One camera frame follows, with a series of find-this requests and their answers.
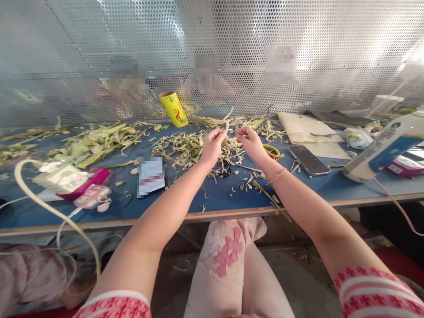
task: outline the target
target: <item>striped sleeve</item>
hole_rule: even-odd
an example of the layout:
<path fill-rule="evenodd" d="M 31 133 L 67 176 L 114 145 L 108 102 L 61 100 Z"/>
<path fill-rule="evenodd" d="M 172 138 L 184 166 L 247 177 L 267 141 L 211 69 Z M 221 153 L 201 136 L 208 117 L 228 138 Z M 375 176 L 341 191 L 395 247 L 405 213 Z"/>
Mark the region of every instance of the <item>striped sleeve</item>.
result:
<path fill-rule="evenodd" d="M 347 268 L 338 274 L 336 289 L 346 318 L 424 317 L 424 303 L 414 292 L 378 269 Z"/>

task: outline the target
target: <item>pink pants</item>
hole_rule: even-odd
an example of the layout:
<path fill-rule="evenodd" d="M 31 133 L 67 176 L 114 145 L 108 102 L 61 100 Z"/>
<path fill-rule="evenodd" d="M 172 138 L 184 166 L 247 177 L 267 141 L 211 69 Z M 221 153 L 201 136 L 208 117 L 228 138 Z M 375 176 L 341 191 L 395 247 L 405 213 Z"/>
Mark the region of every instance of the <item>pink pants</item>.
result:
<path fill-rule="evenodd" d="M 280 283 L 254 244 L 265 233 L 259 217 L 211 222 L 184 318 L 294 318 Z"/>

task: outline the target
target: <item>wooden table edge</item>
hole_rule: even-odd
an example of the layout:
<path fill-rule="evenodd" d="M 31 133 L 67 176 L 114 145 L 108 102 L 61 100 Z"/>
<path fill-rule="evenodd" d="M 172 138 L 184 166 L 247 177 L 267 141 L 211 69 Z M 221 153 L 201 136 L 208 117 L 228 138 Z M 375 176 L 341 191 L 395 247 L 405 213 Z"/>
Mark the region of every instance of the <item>wooden table edge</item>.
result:
<path fill-rule="evenodd" d="M 397 201 L 420 201 L 424 200 L 424 193 L 413 193 L 413 194 L 400 194 L 393 196 Z M 370 197 L 361 199 L 351 200 L 334 200 L 328 201 L 335 208 L 353 208 L 369 205 L 377 205 L 379 203 L 389 203 L 391 199 L 389 197 Z M 274 207 L 263 207 L 263 208 L 245 208 L 235 210 L 220 210 L 220 211 L 209 211 L 204 213 L 189 213 L 184 219 L 183 223 L 200 223 L 210 222 L 217 220 L 228 220 L 236 218 L 254 217 L 254 216 L 272 216 L 277 215 L 278 211 Z M 96 231 L 112 231 L 121 230 L 130 227 L 134 224 L 137 219 L 125 219 L 125 220 L 112 220 L 112 221 L 99 221 L 99 222 L 84 222 L 78 223 L 78 225 L 86 232 Z M 19 227 L 19 228 L 7 228 L 0 229 L 0 238 L 15 237 L 15 236 L 27 236 L 27 235 L 55 235 L 59 229 L 57 225 L 45 225 L 45 226 L 34 226 L 34 227 Z M 69 225 L 63 227 L 62 233 L 74 231 Z"/>

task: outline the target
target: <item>blurred person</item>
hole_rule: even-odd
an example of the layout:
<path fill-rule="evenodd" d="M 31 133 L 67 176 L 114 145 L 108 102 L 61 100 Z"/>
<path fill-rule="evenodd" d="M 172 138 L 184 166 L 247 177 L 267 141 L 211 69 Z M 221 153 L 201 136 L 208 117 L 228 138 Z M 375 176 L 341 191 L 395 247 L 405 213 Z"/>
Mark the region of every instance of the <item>blurred person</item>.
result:
<path fill-rule="evenodd" d="M 0 317 L 18 303 L 60 301 L 67 309 L 87 299 L 95 277 L 72 279 L 75 267 L 58 249 L 31 244 L 0 245 Z"/>

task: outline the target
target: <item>phone screen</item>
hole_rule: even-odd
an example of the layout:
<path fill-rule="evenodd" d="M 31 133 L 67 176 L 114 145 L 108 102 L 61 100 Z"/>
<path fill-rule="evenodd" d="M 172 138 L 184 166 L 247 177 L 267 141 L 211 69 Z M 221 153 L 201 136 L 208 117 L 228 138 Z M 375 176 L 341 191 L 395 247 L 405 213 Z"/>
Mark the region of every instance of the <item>phone screen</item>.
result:
<path fill-rule="evenodd" d="M 165 173 L 162 157 L 152 157 L 141 162 L 137 197 L 142 198 L 150 192 L 165 187 Z"/>
<path fill-rule="evenodd" d="M 305 146 L 291 146 L 288 149 L 312 174 L 321 174 L 331 171 L 330 168 L 328 168 Z"/>

